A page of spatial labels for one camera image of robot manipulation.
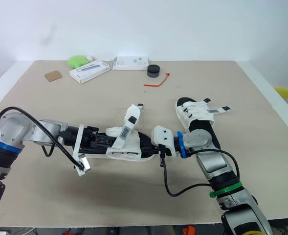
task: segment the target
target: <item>yellow object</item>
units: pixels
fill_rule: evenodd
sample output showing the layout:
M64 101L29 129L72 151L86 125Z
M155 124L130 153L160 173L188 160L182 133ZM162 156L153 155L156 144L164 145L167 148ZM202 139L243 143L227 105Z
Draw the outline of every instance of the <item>yellow object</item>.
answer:
M280 96L283 99L287 99L288 98L288 88L274 87L274 89L277 91L278 94L280 94Z
M266 235L266 233L260 232L260 231L249 231L249 232L244 233L243 235L252 235L252 234L263 234L263 235Z

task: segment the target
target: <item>green ring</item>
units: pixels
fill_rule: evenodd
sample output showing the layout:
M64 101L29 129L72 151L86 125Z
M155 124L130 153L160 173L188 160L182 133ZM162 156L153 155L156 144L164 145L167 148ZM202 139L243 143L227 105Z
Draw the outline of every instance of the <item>green ring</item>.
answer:
M222 188L222 189L220 189L218 191L210 192L209 195L210 195L211 198L214 198L214 197L216 197L216 196L218 196L220 194L233 191L234 189L237 189L237 188L242 187L242 186L243 186L243 184L239 181L236 184L233 184L233 185L231 185L229 187Z

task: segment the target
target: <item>green sponge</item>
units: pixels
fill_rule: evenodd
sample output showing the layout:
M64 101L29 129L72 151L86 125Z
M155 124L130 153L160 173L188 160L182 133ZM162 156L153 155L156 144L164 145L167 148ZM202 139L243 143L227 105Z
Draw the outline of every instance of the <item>green sponge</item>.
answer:
M88 63L89 61L83 55L75 55L67 60L67 65L69 65L69 67L73 69L76 69Z

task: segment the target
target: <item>yellow cap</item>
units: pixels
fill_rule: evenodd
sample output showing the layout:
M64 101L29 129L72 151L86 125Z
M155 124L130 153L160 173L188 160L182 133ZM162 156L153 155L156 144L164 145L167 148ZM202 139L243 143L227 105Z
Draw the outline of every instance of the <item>yellow cap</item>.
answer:
M287 99L288 98L288 88L274 87L274 89L277 91L278 94L280 94L280 96L283 99Z

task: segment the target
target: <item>white bracket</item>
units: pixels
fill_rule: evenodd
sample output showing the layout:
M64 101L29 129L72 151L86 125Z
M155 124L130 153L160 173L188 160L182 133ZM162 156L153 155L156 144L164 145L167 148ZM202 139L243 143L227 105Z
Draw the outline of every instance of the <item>white bracket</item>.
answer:
M77 170L77 173L79 174L79 176L85 175L85 172L90 171L89 162L88 162L86 156L84 154L79 155L81 140L82 140L82 136L83 136L83 130L84 130L84 125L80 125L79 130L77 132L75 146L74 146L73 155L72 155L73 158L77 162L82 163L84 166L84 170L80 170L78 167L75 168Z
M173 157L177 156L174 147L174 136L171 130L162 127L156 126L152 131L152 144L158 146L159 144L164 145L171 151Z

